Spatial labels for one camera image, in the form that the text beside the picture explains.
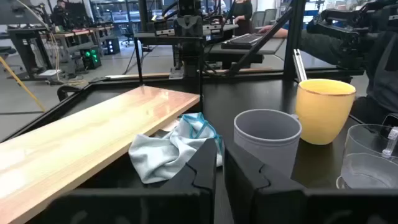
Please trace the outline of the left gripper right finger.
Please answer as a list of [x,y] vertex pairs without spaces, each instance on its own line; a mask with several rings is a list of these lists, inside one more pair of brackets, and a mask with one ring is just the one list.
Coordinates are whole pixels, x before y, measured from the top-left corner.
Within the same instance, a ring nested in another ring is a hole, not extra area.
[[238,146],[226,148],[223,169],[235,224],[303,224],[303,185]]

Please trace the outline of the grey plastic mug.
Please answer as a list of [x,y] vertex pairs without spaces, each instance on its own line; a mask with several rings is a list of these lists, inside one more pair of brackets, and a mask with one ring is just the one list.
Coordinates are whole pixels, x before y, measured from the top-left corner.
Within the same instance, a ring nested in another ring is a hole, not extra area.
[[302,133],[295,114],[277,110],[243,111],[234,119],[234,142],[290,178]]

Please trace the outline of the wooden workbench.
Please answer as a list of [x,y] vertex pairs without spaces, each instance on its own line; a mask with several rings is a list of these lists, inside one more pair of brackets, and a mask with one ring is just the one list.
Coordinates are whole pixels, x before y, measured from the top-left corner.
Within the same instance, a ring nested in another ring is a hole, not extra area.
[[53,35],[57,43],[54,56],[58,57],[59,62],[69,63],[72,61],[72,53],[97,47],[97,54],[102,57],[102,43],[107,39],[114,39],[114,26],[94,27],[84,30],[59,32]]

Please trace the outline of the white floor box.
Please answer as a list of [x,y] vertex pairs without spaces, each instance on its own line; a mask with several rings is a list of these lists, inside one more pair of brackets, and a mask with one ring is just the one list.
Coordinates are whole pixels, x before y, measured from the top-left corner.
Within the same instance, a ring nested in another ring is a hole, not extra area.
[[61,69],[48,69],[37,76],[39,78],[45,78],[47,81],[55,81],[58,80],[59,76],[63,73]]

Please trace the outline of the black frame upright post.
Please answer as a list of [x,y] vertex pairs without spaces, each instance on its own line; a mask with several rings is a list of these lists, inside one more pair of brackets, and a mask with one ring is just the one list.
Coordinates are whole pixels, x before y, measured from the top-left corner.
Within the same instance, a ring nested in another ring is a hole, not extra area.
[[293,49],[300,47],[305,5],[306,0],[292,0],[291,2],[292,17],[289,20],[284,60],[284,78],[286,80],[294,80],[296,77]]

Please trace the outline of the clear glass cup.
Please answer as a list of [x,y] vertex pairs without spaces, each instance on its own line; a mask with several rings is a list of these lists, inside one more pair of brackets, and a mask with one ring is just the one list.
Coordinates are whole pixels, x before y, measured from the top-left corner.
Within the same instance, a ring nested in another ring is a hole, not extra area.
[[398,189],[398,126],[357,124],[348,129],[339,189]]

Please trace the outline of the light blue cloth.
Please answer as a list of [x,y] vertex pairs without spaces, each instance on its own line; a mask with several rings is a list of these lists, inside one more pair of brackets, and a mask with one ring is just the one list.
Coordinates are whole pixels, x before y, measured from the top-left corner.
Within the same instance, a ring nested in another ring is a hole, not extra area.
[[182,115],[161,138],[138,134],[128,154],[141,182],[153,184],[174,177],[208,139],[216,143],[219,167],[223,164],[224,141],[202,113]]

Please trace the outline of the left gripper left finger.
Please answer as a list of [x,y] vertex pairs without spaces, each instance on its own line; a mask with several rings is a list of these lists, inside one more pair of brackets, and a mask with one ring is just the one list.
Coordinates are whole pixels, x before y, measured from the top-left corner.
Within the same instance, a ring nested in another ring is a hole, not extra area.
[[217,147],[214,139],[207,139],[183,168],[164,184],[164,189],[185,190],[215,187]]

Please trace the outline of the yellow ceramic mug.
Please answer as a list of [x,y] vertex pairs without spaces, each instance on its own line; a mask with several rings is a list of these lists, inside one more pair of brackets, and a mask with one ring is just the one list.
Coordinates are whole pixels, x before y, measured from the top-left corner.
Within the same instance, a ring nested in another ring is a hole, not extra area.
[[348,119],[355,94],[353,85],[338,80],[300,82],[295,114],[302,125],[301,139],[314,145],[331,143]]

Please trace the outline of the wooden shelf board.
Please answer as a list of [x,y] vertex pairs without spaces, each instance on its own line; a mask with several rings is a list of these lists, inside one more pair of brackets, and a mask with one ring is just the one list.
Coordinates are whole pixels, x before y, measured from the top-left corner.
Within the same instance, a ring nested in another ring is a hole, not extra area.
[[0,143],[0,224],[24,224],[199,99],[140,86]]

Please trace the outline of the black diagonal frame brace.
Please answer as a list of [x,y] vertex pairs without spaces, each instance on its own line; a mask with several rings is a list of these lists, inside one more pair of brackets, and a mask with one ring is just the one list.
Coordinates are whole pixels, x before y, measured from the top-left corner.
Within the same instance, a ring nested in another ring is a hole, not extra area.
[[278,19],[278,21],[264,34],[263,38],[256,44],[253,45],[249,51],[240,59],[240,61],[234,64],[228,71],[224,74],[227,76],[235,76],[238,74],[240,69],[248,64],[250,60],[257,54],[257,52],[266,44],[273,36],[279,31],[282,26],[292,17],[294,8],[290,6],[285,14]]

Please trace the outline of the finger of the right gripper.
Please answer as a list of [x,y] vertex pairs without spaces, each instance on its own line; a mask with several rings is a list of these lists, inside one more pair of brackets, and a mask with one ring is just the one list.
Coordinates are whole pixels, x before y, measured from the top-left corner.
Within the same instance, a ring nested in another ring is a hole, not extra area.
[[189,16],[177,17],[174,20],[175,35],[185,35],[187,33],[188,22],[189,22]]
[[201,16],[190,16],[188,21],[188,33],[190,35],[203,34],[203,19]]

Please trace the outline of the white metal frame bracket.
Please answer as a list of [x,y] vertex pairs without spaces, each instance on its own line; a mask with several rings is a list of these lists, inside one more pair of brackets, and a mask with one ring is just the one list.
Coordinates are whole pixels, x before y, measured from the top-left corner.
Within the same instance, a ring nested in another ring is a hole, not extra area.
[[295,71],[300,82],[307,80],[307,74],[303,64],[302,56],[299,49],[293,49],[293,59]]

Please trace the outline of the grey office chairs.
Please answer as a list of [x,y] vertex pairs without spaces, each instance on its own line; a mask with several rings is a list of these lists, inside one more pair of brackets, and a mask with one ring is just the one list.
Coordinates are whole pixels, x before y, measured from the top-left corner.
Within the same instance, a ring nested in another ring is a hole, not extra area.
[[256,11],[251,18],[251,25],[254,32],[258,32],[264,26],[272,25],[275,22],[277,9],[266,9]]

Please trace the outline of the black frame corner bracket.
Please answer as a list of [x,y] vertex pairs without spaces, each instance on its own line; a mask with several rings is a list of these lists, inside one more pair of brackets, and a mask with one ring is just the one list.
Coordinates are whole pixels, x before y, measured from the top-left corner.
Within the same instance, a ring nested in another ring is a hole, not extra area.
[[80,92],[81,90],[82,88],[79,88],[77,86],[63,85],[58,88],[57,96],[59,101],[63,101],[67,99],[69,96],[72,96],[73,94]]

